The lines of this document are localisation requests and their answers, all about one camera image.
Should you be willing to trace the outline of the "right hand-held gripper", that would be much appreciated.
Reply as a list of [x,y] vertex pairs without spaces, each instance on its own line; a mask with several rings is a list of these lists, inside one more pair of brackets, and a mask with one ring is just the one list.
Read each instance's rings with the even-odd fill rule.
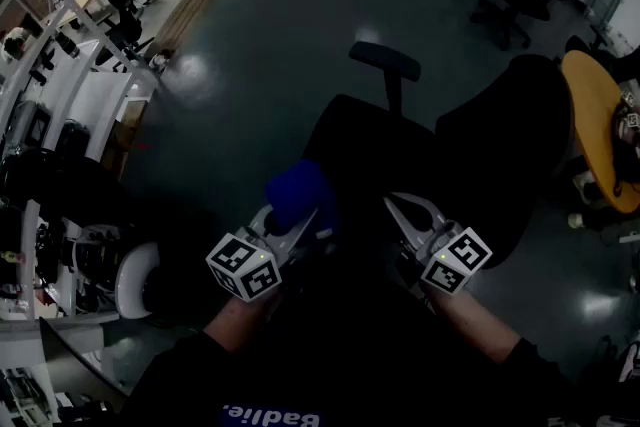
[[[393,192],[385,205],[414,251],[425,243],[424,233],[415,228],[433,228],[446,218],[429,201],[409,194]],[[440,291],[455,295],[493,255],[487,244],[471,228],[462,229],[447,221],[419,250],[424,264],[420,280]]]

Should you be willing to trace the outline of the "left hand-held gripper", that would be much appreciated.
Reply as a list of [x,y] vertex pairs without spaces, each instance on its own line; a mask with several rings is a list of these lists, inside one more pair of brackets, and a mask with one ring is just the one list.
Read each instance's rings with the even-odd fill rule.
[[206,257],[217,283],[243,301],[255,301],[282,283],[280,269],[294,254],[318,213],[315,208],[287,233],[265,227],[271,205],[262,207],[247,227],[227,233]]

